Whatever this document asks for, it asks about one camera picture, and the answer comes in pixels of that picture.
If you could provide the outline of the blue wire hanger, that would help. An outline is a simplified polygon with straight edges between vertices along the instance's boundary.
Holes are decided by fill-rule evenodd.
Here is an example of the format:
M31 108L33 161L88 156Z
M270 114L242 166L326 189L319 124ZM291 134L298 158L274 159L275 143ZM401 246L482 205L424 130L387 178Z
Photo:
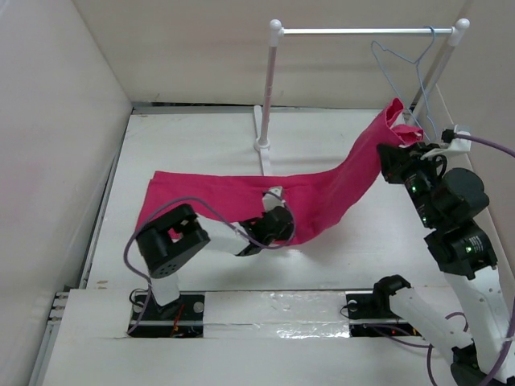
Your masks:
M423 130L427 142L434 142L439 131L431 116L429 85L424 81L424 63L426 56L433 51L437 33L433 26L423 28L428 34L422 38L422 48L414 54L395 51L377 40L370 43L370 51L393 94L406 104L407 119Z

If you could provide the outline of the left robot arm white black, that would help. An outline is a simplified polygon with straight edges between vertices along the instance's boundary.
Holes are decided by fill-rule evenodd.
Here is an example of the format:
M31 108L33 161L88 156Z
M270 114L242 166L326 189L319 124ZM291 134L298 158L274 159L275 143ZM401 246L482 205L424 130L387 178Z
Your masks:
M174 317L183 304L177 272L204 247L236 257L249 257L290 242L295 232L291 212L279 204L261 216L225 224L181 204L146 224L135 240L150 276L151 309Z

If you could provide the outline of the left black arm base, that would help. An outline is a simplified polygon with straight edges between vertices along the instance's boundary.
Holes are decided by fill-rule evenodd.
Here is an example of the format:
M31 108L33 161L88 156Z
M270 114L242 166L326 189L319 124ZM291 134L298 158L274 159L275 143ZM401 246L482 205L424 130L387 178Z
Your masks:
M204 336L205 293L181 293L168 306L158 306L151 298L144 308L146 291L135 289L129 300L132 305L130 337L194 339Z

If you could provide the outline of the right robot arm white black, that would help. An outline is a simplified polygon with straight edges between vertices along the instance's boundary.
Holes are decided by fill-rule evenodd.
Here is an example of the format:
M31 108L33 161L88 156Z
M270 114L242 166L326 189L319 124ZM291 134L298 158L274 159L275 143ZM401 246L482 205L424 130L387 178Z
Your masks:
M413 326L446 360L458 385L512 385L514 309L502 293L492 242L474 220L489 205L481 178L468 169L448 169L435 146L380 144L377 151L385 181L406 188L430 229L427 248L458 298L468 330L453 330L399 275L374 285L374 311Z

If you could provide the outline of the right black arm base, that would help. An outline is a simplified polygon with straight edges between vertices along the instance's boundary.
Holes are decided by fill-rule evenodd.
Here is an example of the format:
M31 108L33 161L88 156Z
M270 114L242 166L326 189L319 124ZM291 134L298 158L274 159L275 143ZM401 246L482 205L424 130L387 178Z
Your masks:
M340 315L349 321L352 337L407 337L421 335L390 309L389 296L410 288L400 275L383 277L372 289L351 291L345 295Z

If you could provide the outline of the white clothes rack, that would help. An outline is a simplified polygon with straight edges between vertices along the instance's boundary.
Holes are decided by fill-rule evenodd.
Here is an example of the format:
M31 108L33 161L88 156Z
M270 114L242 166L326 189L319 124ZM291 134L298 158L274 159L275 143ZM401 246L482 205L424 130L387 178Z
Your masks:
M469 27L466 18L450 27L434 27L437 40L424 63L430 95ZM253 108L261 173L273 173L269 134L273 109L380 109L396 96L373 58L370 43L381 41L409 55L422 48L426 34L423 27L289 28L271 20L263 102Z

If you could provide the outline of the silver tape strip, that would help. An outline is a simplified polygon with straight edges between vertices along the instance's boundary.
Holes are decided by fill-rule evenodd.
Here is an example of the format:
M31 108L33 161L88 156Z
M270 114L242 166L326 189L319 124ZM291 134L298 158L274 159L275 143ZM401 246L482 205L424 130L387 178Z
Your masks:
M346 339L349 322L339 291L208 292L203 330L208 339Z

